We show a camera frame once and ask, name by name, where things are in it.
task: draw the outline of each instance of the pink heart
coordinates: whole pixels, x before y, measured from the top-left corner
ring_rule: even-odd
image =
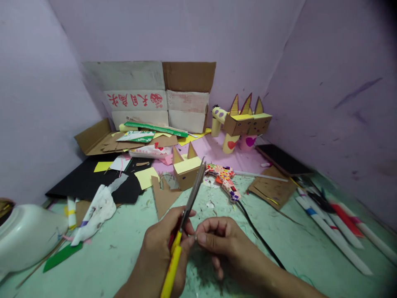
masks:
[[[255,143],[255,140],[256,140],[256,138],[253,139],[253,138],[248,137],[248,138],[245,139],[245,142],[246,142],[248,147],[252,147],[254,145],[254,143]]]

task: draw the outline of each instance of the black wire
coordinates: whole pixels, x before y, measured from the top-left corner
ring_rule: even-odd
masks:
[[[266,243],[265,239],[262,238],[262,236],[259,234],[258,230],[255,228],[254,224],[252,223],[252,221],[250,220],[247,211],[245,210],[243,204],[241,204],[240,201],[237,201],[237,203],[239,203],[241,209],[243,210],[245,217],[247,218],[251,228],[254,230],[255,234],[259,237],[259,239],[262,241],[263,245],[267,248],[267,250],[269,251],[269,253],[271,254],[271,256],[276,260],[277,264],[280,266],[280,268],[285,269],[284,265],[282,264],[282,262],[280,261],[280,259],[276,256],[276,254],[274,253],[274,251],[270,248],[270,246]]]

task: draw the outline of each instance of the wall stain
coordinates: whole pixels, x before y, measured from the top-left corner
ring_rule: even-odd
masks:
[[[348,95],[346,95],[336,106],[334,106],[334,109],[337,109],[338,107],[340,107],[341,105],[347,103],[348,101],[351,101],[352,99],[356,98],[357,95],[359,95],[361,92],[364,92],[365,90],[371,88],[373,85],[375,85],[376,83],[378,83],[380,80],[382,80],[382,77],[379,77],[373,81],[368,81],[364,84],[362,84],[359,88],[357,88],[356,90],[354,90],[352,93],[349,93]]]

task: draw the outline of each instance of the purple wall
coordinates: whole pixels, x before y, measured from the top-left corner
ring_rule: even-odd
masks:
[[[42,204],[84,158],[73,136],[102,117],[47,1],[2,1],[0,36],[0,196]]]
[[[264,96],[304,0],[49,0],[85,61],[216,61],[210,105]]]
[[[365,0],[307,0],[264,102],[266,138],[397,230],[396,32]]]

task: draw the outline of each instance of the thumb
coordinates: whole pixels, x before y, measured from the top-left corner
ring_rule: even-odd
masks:
[[[228,255],[230,250],[229,239],[215,236],[213,234],[199,233],[197,235],[198,244],[208,250],[219,255]]]

